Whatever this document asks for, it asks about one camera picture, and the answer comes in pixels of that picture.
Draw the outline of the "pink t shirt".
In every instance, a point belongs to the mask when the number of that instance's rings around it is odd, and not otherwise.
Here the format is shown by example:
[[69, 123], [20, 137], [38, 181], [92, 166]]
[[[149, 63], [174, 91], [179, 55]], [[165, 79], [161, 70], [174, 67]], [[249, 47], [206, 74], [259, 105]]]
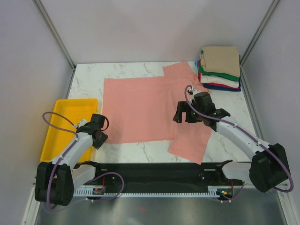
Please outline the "pink t shirt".
[[184, 90], [199, 83], [188, 62], [163, 67], [164, 76], [104, 80], [103, 114], [110, 144], [170, 141], [168, 152], [201, 164], [211, 129], [203, 123], [176, 123], [173, 117]]

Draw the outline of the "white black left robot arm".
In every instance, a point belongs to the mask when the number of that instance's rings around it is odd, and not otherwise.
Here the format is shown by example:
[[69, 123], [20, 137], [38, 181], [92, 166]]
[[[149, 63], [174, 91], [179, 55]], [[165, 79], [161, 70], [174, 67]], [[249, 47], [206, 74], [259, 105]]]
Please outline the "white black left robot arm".
[[99, 149], [107, 140], [104, 133], [109, 120], [101, 114], [93, 114], [90, 121], [81, 120], [72, 125], [74, 138], [67, 147], [50, 162], [41, 162], [37, 167], [35, 199], [46, 203], [49, 210], [55, 206], [68, 206], [75, 190], [90, 181], [99, 184], [103, 173], [89, 164], [76, 167], [84, 152], [93, 147]]

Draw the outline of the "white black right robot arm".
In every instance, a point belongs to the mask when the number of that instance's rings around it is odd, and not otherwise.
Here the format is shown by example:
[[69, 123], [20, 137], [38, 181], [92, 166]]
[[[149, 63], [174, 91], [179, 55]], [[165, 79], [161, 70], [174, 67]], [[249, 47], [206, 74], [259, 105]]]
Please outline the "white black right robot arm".
[[218, 164], [214, 176], [217, 183], [223, 185], [230, 180], [248, 181], [263, 193], [272, 188], [285, 193], [293, 190], [293, 179], [282, 145], [272, 145], [250, 133], [229, 112], [222, 108], [217, 109], [208, 92], [202, 92], [189, 85], [184, 95], [185, 101], [178, 102], [174, 122], [202, 122], [229, 139], [250, 160], [227, 160]]

